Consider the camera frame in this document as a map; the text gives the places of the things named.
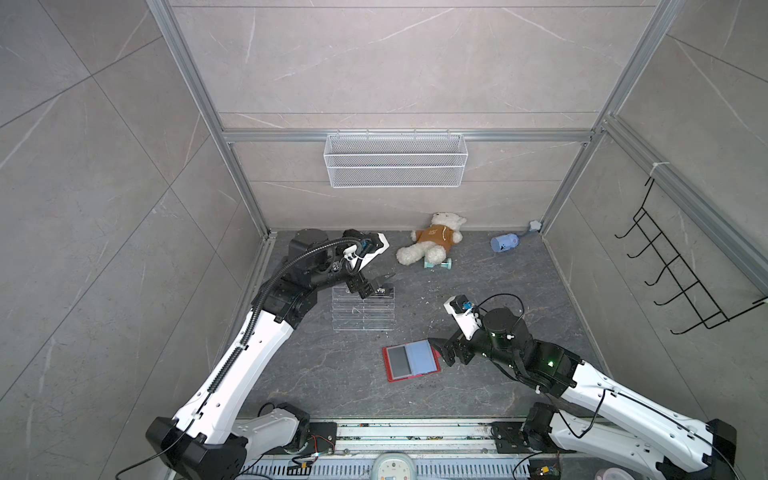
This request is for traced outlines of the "black VIP credit card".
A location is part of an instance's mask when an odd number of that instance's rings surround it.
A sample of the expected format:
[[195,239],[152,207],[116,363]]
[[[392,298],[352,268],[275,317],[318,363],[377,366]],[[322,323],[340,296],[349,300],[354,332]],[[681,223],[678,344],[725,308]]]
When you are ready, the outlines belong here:
[[395,289],[393,286],[382,286],[380,288],[375,289],[371,295],[369,296],[370,299],[394,299],[395,298]]

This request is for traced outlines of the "clear acrylic organizer tray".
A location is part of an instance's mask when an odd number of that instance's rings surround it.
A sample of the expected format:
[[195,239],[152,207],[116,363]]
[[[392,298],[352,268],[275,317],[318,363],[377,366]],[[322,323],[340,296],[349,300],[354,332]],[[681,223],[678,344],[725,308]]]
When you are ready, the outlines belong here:
[[332,327],[335,331],[391,331],[396,324],[396,298],[361,299],[346,285],[332,288]]

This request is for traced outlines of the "red leather card holder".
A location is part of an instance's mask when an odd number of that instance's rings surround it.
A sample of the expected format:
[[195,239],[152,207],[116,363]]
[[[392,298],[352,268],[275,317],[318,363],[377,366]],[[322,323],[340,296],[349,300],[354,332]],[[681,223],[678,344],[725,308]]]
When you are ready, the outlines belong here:
[[438,352],[432,348],[432,346],[429,344],[427,340],[420,340],[420,341],[410,342],[410,343],[401,344],[401,345],[404,345],[407,349],[408,359],[409,359],[410,368],[411,368],[411,376],[407,378],[399,379],[397,381],[391,380],[391,378],[388,375],[385,351],[387,348],[394,347],[394,346],[384,347],[382,349],[382,355],[383,355],[387,380],[390,383],[408,380],[412,378],[418,378],[425,375],[438,373],[441,371],[441,367],[439,365]]

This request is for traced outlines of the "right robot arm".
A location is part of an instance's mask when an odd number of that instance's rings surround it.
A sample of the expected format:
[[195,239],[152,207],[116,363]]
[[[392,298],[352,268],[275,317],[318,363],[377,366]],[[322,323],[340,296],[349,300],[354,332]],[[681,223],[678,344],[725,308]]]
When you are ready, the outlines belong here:
[[545,401],[520,428],[539,452],[581,452],[651,479],[736,479],[737,432],[666,408],[601,372],[579,355],[535,339],[507,307],[486,310],[465,296],[444,308],[458,328],[430,345],[447,365],[482,357]]

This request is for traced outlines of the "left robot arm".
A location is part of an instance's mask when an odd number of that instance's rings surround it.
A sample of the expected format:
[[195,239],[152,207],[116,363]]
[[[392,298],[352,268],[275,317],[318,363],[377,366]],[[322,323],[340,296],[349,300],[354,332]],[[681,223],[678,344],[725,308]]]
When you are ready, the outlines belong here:
[[316,305],[319,291],[346,284],[367,298],[383,283],[362,270],[389,247],[378,232],[346,230],[331,240],[317,229],[299,231],[282,265],[254,297],[224,357],[172,417],[157,417],[146,432],[156,458],[185,479],[235,479],[248,458],[276,448],[300,452],[310,416],[287,403],[236,428],[237,416],[266,366]]

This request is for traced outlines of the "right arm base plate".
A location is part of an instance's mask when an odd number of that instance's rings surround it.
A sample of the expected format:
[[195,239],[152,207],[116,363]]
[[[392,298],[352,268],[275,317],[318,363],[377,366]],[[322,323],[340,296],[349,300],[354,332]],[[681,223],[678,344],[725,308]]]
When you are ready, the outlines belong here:
[[513,453],[572,453],[572,450],[557,446],[542,428],[532,427],[524,422],[497,421],[490,424],[490,434],[499,454]]

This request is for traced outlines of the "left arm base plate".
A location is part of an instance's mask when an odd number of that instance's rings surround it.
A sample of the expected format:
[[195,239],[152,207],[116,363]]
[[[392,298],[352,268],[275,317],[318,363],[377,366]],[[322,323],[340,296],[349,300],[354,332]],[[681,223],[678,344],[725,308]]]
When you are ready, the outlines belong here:
[[333,453],[337,430],[336,422],[300,423],[296,434],[284,450],[288,454],[303,457],[315,453]]

